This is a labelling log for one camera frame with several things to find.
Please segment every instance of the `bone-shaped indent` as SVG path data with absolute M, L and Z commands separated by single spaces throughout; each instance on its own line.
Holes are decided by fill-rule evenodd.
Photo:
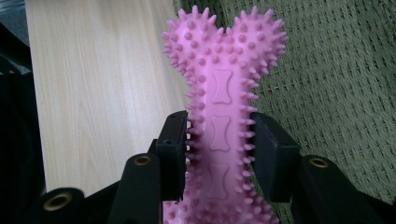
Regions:
M 212 98 L 213 104 L 229 104 L 231 102 L 229 83 L 232 75 L 231 70 L 216 69 L 213 71 L 213 78 L 216 82 L 215 94 Z
M 211 185 L 207 197 L 211 199 L 226 199 L 227 192 L 224 187 L 224 179 L 228 171 L 226 164 L 210 164 Z
M 213 134 L 213 140 L 212 143 L 210 144 L 210 150 L 216 151 L 228 151 L 230 150 L 230 147 L 227 142 L 227 127 L 228 124 L 230 123 L 230 118 L 229 117 L 212 117 L 211 119 L 213 129 L 215 130 L 215 133 Z

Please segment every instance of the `green woven fabric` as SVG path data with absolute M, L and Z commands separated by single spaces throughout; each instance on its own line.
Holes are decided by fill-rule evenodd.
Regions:
M 334 161 L 360 191 L 396 197 L 395 1 L 175 1 L 190 12 L 210 7 L 217 26 L 252 6 L 273 8 L 289 34 L 288 53 L 261 80 L 254 102 L 302 146 Z M 274 204 L 282 223 L 290 205 Z

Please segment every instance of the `wooden surface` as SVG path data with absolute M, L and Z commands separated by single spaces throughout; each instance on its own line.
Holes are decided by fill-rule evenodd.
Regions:
M 187 87 L 162 53 L 171 0 L 26 0 L 48 190 L 86 195 L 146 152 Z

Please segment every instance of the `metal grommet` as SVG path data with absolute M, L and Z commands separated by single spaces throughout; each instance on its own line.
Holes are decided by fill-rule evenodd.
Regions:
M 55 200 L 58 199 L 62 199 L 62 201 L 60 203 L 55 203 Z M 43 208 L 46 211 L 53 212 L 67 206 L 72 201 L 72 199 L 73 195 L 70 192 L 63 192 L 48 199 L 44 203 Z
M 323 159 L 320 159 L 320 158 L 312 158 L 311 160 L 309 160 L 309 162 L 311 164 L 313 164 L 314 166 L 317 166 L 319 168 L 327 168 L 327 167 L 329 167 L 329 163 L 326 162 Z
M 151 158 L 147 156 L 141 156 L 134 159 L 134 164 L 136 165 L 146 165 L 151 162 Z

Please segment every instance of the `bone-shaped chew toy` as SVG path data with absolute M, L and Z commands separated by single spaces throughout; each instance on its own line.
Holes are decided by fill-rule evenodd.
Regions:
M 162 34 L 163 52 L 191 87 L 184 200 L 164 203 L 163 223 L 277 223 L 249 181 L 254 158 L 247 151 L 254 148 L 248 143 L 254 136 L 249 114 L 257 111 L 250 102 L 258 98 L 251 90 L 286 52 L 284 22 L 272 20 L 273 10 L 261 15 L 254 7 L 224 33 L 214 25 L 216 15 L 208 14 L 208 8 L 202 14 L 197 6 L 191 14 L 181 9 Z

